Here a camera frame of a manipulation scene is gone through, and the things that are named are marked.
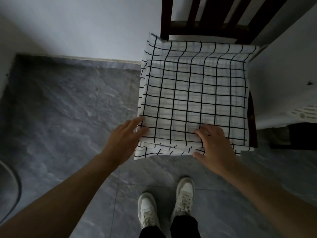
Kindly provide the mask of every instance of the white cloth with black grid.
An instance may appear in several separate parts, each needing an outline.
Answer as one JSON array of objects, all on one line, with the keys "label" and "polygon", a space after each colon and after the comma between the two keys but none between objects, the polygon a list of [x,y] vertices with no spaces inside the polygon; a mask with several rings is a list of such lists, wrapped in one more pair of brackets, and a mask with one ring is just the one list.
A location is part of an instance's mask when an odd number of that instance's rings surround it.
[{"label": "white cloth with black grid", "polygon": [[141,66],[138,116],[149,132],[134,159],[204,154],[194,133],[202,124],[224,130],[236,154],[249,147],[247,64],[259,47],[165,41],[150,34]]}]

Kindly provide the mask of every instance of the dark wooden chair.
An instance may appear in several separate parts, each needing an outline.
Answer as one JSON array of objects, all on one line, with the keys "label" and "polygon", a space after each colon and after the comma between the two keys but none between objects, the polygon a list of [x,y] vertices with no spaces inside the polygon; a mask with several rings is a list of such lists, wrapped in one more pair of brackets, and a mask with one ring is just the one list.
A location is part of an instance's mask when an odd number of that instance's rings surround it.
[{"label": "dark wooden chair", "polygon": [[[251,0],[240,0],[229,22],[228,12],[234,0],[207,0],[200,21],[195,21],[200,0],[193,0],[187,21],[171,21],[173,0],[162,0],[161,38],[169,35],[218,36],[251,44],[287,0],[265,0],[247,26],[238,25]],[[257,147],[256,123],[251,92],[248,100],[249,145]]]}]

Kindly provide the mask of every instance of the cord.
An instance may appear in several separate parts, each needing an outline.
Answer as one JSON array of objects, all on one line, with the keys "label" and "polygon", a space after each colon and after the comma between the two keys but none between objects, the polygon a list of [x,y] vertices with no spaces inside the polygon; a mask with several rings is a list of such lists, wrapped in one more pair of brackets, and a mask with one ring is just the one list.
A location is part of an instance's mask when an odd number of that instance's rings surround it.
[{"label": "cord", "polygon": [[22,185],[21,185],[21,181],[20,181],[20,177],[18,173],[12,167],[7,165],[1,158],[0,158],[0,164],[9,172],[9,174],[11,175],[11,177],[14,179],[15,183],[17,184],[17,196],[15,199],[15,202],[13,206],[10,208],[9,212],[0,220],[0,224],[1,224],[11,214],[11,212],[19,203],[19,200],[21,198],[21,193],[22,193]]}]

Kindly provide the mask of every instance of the gray marble floor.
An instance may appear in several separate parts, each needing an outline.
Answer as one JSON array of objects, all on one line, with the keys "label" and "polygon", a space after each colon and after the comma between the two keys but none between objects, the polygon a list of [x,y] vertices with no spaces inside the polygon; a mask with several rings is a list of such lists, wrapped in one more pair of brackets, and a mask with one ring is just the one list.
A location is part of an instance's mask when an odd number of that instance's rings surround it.
[{"label": "gray marble floor", "polygon": [[[136,116],[139,71],[19,60],[0,102],[0,155],[21,177],[22,197],[13,214],[84,166],[113,128]],[[317,152],[259,148],[241,162],[317,205]],[[128,160],[101,186],[71,237],[138,237],[137,200],[157,200],[163,232],[175,188],[183,176],[195,182],[193,216],[201,237],[279,237],[250,202],[192,156]],[[0,215],[14,196],[0,169]]]}]

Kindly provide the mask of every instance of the white sneaker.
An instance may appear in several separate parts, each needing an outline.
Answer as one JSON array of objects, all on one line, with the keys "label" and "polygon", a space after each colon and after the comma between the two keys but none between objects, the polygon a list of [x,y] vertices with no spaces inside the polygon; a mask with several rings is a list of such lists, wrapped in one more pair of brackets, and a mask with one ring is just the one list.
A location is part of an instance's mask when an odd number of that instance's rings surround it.
[{"label": "white sneaker", "polygon": [[141,194],[138,200],[138,216],[142,229],[148,226],[158,226],[160,228],[156,202],[148,192]]},{"label": "white sneaker", "polygon": [[175,216],[190,216],[192,213],[195,186],[191,178],[185,177],[180,180],[176,189],[176,204],[171,216],[171,224]]}]

